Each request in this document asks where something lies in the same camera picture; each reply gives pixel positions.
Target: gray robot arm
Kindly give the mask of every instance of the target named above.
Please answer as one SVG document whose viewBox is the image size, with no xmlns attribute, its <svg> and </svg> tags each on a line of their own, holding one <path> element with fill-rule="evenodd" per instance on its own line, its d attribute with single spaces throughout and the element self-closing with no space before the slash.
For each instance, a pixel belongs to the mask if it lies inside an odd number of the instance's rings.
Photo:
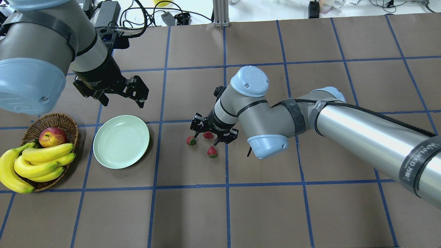
<svg viewBox="0 0 441 248">
<path fill-rule="evenodd" d="M 0 108 L 27 114 L 49 112 L 71 66 L 74 85 L 85 97 L 107 105 L 105 93 L 131 98 L 143 107 L 148 88 L 127 80 L 75 0 L 10 0 L 17 12 L 0 35 Z"/>
<path fill-rule="evenodd" d="M 207 117 L 196 113 L 191 130 L 212 131 L 229 143 L 240 122 L 256 157 L 274 156 L 288 138 L 313 129 L 370 163 L 415 195 L 441 208 L 441 138 L 367 109 L 347 105 L 333 87 L 270 107 L 268 78 L 260 69 L 243 67 L 228 87 L 218 87 Z"/>
</svg>

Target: light green plate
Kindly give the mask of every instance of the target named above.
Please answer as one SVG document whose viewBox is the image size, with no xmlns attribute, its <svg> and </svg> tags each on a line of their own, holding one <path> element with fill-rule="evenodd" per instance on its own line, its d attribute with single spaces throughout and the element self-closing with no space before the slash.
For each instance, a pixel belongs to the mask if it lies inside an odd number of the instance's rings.
<svg viewBox="0 0 441 248">
<path fill-rule="evenodd" d="M 147 151 L 150 141 L 146 124 L 135 116 L 110 119 L 98 130 L 93 141 L 93 154 L 107 168 L 131 166 Z"/>
</svg>

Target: brown basket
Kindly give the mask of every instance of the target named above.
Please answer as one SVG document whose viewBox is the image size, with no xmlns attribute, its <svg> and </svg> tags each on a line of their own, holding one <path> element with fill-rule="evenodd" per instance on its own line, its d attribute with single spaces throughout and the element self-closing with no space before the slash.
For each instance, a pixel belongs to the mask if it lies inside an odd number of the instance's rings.
<svg viewBox="0 0 441 248">
<path fill-rule="evenodd" d="M 50 127 L 63 130 L 66 133 L 67 142 L 74 144 L 74 149 L 72 152 L 75 152 L 78 142 L 78 125 L 75 120 L 72 119 L 72 117 L 60 113 L 49 114 L 35 121 L 26 131 L 21 146 L 28 143 L 30 140 L 38 139 L 41 132 Z M 65 177 L 67 171 L 69 170 L 69 166 L 70 164 L 64 166 L 63 173 L 52 181 L 38 183 L 24 177 L 21 178 L 35 188 L 34 192 L 39 192 L 46 190 L 60 182 L 60 180 Z"/>
</svg>

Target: red apple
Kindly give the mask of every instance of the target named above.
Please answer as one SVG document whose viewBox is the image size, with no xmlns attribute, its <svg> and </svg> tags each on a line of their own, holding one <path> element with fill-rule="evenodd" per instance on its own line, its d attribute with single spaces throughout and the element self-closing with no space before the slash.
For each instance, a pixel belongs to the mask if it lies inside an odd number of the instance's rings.
<svg viewBox="0 0 441 248">
<path fill-rule="evenodd" d="M 66 143 L 67 137 L 59 128 L 47 128 L 41 132 L 38 141 L 43 147 L 54 147 Z"/>
</svg>

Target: bunch of bananas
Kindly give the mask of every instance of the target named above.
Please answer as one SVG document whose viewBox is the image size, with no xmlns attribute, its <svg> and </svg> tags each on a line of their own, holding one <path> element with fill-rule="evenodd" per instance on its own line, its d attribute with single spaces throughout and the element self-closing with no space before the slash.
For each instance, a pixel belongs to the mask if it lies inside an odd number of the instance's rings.
<svg viewBox="0 0 441 248">
<path fill-rule="evenodd" d="M 34 187 L 17 174 L 34 182 L 51 181 L 63 173 L 63 166 L 75 159 L 75 154 L 71 153 L 74 148 L 71 143 L 42 149 L 37 149 L 35 146 L 33 142 L 27 143 L 22 147 L 6 151 L 0 157 L 0 181 L 17 193 L 34 191 Z"/>
</svg>

